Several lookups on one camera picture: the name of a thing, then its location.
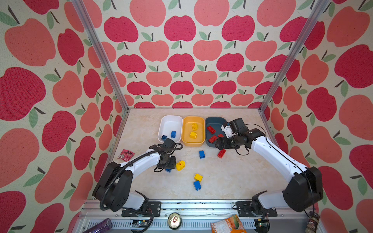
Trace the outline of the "yellow round lego piece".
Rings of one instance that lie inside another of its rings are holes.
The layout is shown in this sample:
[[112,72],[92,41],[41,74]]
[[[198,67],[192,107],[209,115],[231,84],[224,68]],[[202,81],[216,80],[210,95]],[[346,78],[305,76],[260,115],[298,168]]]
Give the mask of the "yellow round lego piece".
[[176,164],[176,170],[177,171],[182,171],[185,167],[186,167],[186,163],[183,160],[177,162],[177,164]]

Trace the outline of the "yellow lego brick front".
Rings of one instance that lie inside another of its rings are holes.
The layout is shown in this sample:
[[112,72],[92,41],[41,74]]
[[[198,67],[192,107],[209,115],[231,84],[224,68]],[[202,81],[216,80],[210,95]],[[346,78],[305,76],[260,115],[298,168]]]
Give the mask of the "yellow lego brick front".
[[200,175],[200,174],[196,174],[196,175],[194,176],[194,179],[195,179],[196,181],[199,181],[199,182],[201,182],[201,181],[202,181],[202,179],[203,179],[203,176],[202,176],[202,175]]

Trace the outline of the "yellow lego brick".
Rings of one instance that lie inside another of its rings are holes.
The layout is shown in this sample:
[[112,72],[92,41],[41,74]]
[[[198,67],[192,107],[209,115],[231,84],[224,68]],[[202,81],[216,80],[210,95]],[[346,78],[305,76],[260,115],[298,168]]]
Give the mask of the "yellow lego brick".
[[189,137],[192,138],[192,139],[196,139],[197,136],[198,136],[197,133],[194,132],[194,131],[192,131],[192,132],[190,133],[190,135],[189,135]]
[[197,123],[192,123],[192,130],[197,131],[198,130],[198,124]]
[[200,174],[196,174],[196,175],[194,176],[194,179],[195,179],[196,181],[199,181],[199,182],[201,182],[201,181],[202,181],[202,179],[203,179],[203,176],[202,176],[202,175],[200,175]]

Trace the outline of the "white plastic container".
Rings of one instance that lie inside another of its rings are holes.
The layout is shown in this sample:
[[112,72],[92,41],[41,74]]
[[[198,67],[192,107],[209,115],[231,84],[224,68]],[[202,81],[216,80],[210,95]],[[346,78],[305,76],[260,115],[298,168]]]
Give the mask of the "white plastic container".
[[[161,119],[157,139],[160,142],[163,135],[175,142],[180,142],[182,136],[183,118],[181,116],[167,115]],[[176,138],[171,138],[171,132],[176,131]]]

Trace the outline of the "dark teal plastic container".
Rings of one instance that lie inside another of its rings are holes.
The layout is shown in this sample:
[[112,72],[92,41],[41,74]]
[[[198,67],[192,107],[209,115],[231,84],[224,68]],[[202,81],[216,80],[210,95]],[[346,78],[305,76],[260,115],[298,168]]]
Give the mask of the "dark teal plastic container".
[[[214,148],[215,147],[215,142],[213,144],[209,143],[208,140],[212,137],[212,136],[217,136],[219,134],[223,134],[224,137],[226,137],[225,133],[223,132],[223,130],[221,129],[221,126],[226,123],[226,119],[223,118],[223,117],[215,117],[215,116],[211,116],[211,117],[208,117],[206,118],[206,144],[209,146],[209,147],[212,147]],[[215,130],[216,130],[216,133],[215,134],[211,134],[208,130],[207,130],[207,127],[208,126],[212,126]]]

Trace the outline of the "blue lego brick front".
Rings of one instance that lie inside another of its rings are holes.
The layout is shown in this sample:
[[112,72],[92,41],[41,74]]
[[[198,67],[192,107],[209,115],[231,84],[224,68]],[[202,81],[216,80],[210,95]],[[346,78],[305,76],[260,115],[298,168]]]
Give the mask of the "blue lego brick front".
[[201,183],[200,183],[200,181],[195,181],[194,183],[193,183],[193,185],[194,185],[194,188],[195,188],[195,190],[196,191],[199,191],[199,190],[201,190]]

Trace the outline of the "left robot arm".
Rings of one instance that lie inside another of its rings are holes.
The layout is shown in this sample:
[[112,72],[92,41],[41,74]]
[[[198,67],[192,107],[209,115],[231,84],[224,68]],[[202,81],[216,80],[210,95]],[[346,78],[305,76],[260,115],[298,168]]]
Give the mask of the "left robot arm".
[[179,149],[158,147],[147,150],[143,155],[127,163],[111,162],[107,165],[92,194],[100,201],[100,210],[116,212],[126,208],[146,212],[149,199],[138,191],[132,192],[132,182],[153,166],[174,169],[176,157],[171,154],[175,150]]

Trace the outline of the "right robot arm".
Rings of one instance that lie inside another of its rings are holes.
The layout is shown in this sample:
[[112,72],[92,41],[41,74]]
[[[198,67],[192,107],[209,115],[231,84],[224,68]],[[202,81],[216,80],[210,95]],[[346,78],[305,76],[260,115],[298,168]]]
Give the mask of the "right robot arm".
[[262,131],[253,129],[230,138],[220,137],[215,143],[219,150],[239,149],[241,146],[264,157],[288,183],[284,190],[254,195],[252,212],[255,215],[263,215],[265,210],[278,207],[303,212],[323,199],[322,173],[316,167],[308,168],[285,154]]

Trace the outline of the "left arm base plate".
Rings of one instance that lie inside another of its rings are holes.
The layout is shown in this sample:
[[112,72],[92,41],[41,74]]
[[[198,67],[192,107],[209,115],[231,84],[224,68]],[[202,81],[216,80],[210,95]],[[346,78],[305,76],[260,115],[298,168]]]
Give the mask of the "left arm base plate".
[[145,202],[139,210],[123,208],[122,217],[160,217],[162,202]]

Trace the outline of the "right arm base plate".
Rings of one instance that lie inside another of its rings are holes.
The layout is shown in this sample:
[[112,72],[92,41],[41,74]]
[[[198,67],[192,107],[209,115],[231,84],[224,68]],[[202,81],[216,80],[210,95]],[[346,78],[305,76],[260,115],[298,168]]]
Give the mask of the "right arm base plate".
[[276,209],[264,209],[257,202],[236,202],[232,207],[240,217],[276,217]]

